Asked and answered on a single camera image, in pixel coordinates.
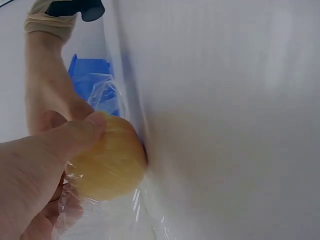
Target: hand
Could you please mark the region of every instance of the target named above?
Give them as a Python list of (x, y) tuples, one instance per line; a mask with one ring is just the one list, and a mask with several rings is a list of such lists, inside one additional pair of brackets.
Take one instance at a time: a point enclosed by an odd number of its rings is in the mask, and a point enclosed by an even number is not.
[(105, 115), (95, 112), (86, 120), (0, 144), (1, 236), (51, 239), (59, 215), (58, 203), (51, 199), (65, 164), (98, 141), (105, 125)]
[(93, 113), (90, 105), (74, 91), (61, 58), (64, 42), (46, 32), (28, 33), (25, 42), (25, 108), (29, 133), (47, 131), (67, 120), (83, 120)]

